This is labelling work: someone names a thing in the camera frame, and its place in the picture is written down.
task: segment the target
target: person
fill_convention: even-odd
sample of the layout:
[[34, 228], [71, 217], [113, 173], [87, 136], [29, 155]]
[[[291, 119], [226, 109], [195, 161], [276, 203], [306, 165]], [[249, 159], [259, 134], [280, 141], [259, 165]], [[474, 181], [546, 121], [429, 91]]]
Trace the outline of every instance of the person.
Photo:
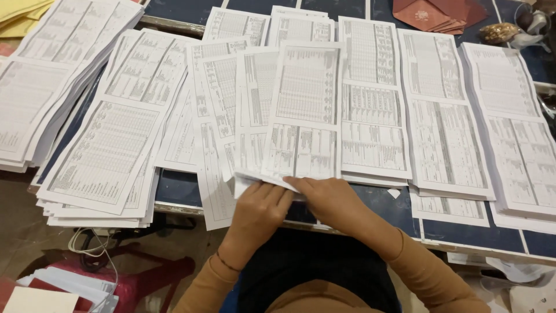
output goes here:
[[430, 312], [490, 312], [461, 277], [370, 210], [345, 180], [284, 181], [306, 196], [318, 220], [349, 237], [297, 231], [282, 240], [286, 228], [277, 229], [294, 193], [256, 182], [238, 199], [222, 244], [173, 313], [218, 312], [240, 273], [240, 313], [401, 312], [386, 264]]

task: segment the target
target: blue table surface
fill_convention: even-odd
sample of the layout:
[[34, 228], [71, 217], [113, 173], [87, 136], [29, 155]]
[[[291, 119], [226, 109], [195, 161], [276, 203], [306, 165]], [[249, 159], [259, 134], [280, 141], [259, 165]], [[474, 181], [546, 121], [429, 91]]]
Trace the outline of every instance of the blue table surface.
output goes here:
[[[487, 9], [490, 16], [478, 24], [467, 28], [463, 35], [456, 36], [458, 45], [464, 41], [478, 43], [478, 29], [499, 21], [493, 1], [479, 0], [479, 2]], [[505, 21], [507, 19], [508, 21], [512, 21], [513, 14], [519, 3], [511, 0], [495, 0], [495, 3], [498, 6], [502, 20]], [[275, 4], [294, 7], [295, 0], [230, 0], [227, 7], [253, 13], [270, 14], [271, 7]], [[146, 9], [146, 14], [204, 25], [209, 16], [211, 7], [219, 7], [221, 5], [222, 0], [152, 0]], [[372, 19], [393, 22], [399, 28], [411, 28], [392, 16], [392, 0], [371, 0], [371, 6]], [[329, 16], [335, 20], [337, 20], [338, 15], [365, 18], [365, 0], [302, 0], [301, 8], [328, 12]], [[547, 80], [551, 77], [548, 73], [556, 73], [556, 71], [551, 70], [551, 68], [554, 67], [554, 62], [550, 55], [545, 53], [542, 49], [531, 47], [524, 49], [522, 54], [527, 61], [529, 71], [535, 81], [551, 82]], [[84, 101], [81, 108], [79, 108], [76, 117], [72, 120], [68, 131], [65, 133], [60, 145], [54, 153], [54, 157], [48, 163], [40, 177], [39, 183], [42, 183], [50, 167], [55, 162], [56, 156], [60, 154], [79, 128], [95, 92], [96, 85], [88, 95], [88, 99]], [[389, 223], [401, 228], [414, 238], [421, 237], [419, 220], [413, 218], [411, 215], [411, 201], [409, 199], [407, 187], [401, 190], [401, 195], [399, 195], [397, 199], [394, 199], [387, 192], [386, 188], [359, 184], [352, 184], [352, 187], [369, 208]], [[163, 169], [158, 183], [156, 200], [202, 207], [197, 175]], [[497, 227], [493, 222], [488, 203], [486, 203], [486, 206], [490, 224], [489, 228], [423, 220], [424, 238], [442, 241], [448, 245], [451, 243], [465, 244], [472, 247], [525, 253], [526, 249], [523, 245], [519, 230]], [[292, 206], [286, 219], [297, 222], [316, 223], [315, 217], [300, 203], [296, 203]], [[523, 237], [529, 254], [556, 257], [555, 235], [523, 231]]]

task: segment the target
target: brown sleeve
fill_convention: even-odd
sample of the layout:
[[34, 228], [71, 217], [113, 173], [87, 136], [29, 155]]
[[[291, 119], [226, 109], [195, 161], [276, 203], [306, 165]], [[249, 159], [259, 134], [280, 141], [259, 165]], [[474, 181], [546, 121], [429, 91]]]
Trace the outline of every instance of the brown sleeve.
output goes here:
[[226, 281], [211, 267], [211, 256], [185, 291], [172, 313], [216, 313], [235, 281]]
[[490, 312], [489, 306], [448, 265], [399, 231], [403, 247], [388, 264], [431, 313]]

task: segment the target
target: table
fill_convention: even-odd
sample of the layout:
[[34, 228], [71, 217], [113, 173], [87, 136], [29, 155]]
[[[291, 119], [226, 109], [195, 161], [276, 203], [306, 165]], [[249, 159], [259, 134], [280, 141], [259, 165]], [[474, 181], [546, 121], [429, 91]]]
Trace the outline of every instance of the table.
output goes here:
[[[152, 0], [141, 21], [143, 25], [162, 30], [200, 35], [211, 7], [221, 6], [223, 2], [227, 4], [227, 8], [262, 14], [270, 14], [273, 4], [296, 6], [296, 0]], [[394, 22], [399, 28], [410, 28], [392, 16], [392, 0], [299, 0], [299, 2], [301, 8], [328, 12], [329, 17], [335, 20], [338, 15], [372, 17], [379, 21]], [[479, 0], [479, 2], [487, 8], [490, 16], [468, 28], [463, 35], [456, 36], [457, 45], [464, 41], [478, 42], [476, 36], [478, 29], [485, 25], [499, 21], [513, 21], [515, 9], [520, 4], [511, 0]], [[528, 47], [522, 51], [522, 54], [535, 81], [556, 83], [554, 77], [556, 63], [551, 55], [545, 53], [540, 47]], [[71, 121], [43, 174], [38, 178], [39, 184], [79, 128], [95, 91], [96, 86], [87, 95], [88, 99], [82, 106], [77, 108], [75, 118]], [[413, 218], [407, 187], [401, 190], [401, 195], [396, 199], [388, 193], [387, 188], [358, 184], [352, 184], [352, 187], [374, 212], [415, 240], [421, 241], [427, 248], [556, 266], [556, 235], [497, 227], [493, 222], [488, 203], [486, 211], [490, 228]], [[29, 190], [36, 192], [37, 188], [31, 186]], [[202, 216], [201, 207], [196, 174], [161, 170], [156, 192], [156, 211]], [[336, 232], [320, 225], [305, 206], [299, 203], [295, 203], [290, 208], [284, 223], [287, 227]]]

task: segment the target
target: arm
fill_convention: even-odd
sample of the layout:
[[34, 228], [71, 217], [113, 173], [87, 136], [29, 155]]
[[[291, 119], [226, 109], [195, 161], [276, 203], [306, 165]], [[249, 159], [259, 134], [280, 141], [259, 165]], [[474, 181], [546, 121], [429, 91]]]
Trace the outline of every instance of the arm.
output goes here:
[[294, 194], [283, 187], [256, 182], [237, 200], [232, 225], [205, 263], [173, 313], [218, 312], [240, 271], [286, 217]]
[[431, 313], [490, 312], [471, 287], [450, 267], [359, 199], [343, 179], [284, 179], [307, 196], [322, 223], [373, 249], [400, 276]]

